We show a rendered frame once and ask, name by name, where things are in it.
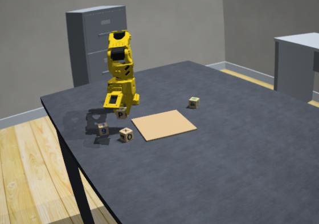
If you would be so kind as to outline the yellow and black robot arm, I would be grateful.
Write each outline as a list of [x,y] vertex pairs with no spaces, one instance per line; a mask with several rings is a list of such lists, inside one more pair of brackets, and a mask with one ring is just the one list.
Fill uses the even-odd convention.
[[[112,31],[109,34],[109,46],[107,52],[108,58],[108,70],[118,79],[133,79],[133,66],[132,62],[132,51],[130,49],[131,35],[129,35],[127,30],[122,31]],[[125,42],[126,41],[126,42]],[[129,49],[128,49],[129,47]],[[129,51],[129,52],[128,52]],[[125,62],[118,63],[119,60],[124,60]],[[139,94],[134,95],[132,105],[139,104]]]

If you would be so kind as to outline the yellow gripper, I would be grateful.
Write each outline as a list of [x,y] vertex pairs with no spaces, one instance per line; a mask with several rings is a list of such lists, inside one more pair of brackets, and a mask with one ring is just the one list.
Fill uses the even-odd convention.
[[125,80],[113,77],[108,81],[107,92],[108,94],[103,107],[105,109],[113,109],[116,114],[116,110],[120,109],[122,96],[125,94],[126,115],[128,115],[136,93],[135,78]]

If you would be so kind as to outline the tan flat mat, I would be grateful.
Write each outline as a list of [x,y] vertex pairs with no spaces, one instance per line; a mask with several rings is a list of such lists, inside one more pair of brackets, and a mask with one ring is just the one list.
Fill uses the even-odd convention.
[[197,130],[177,110],[131,120],[146,142]]

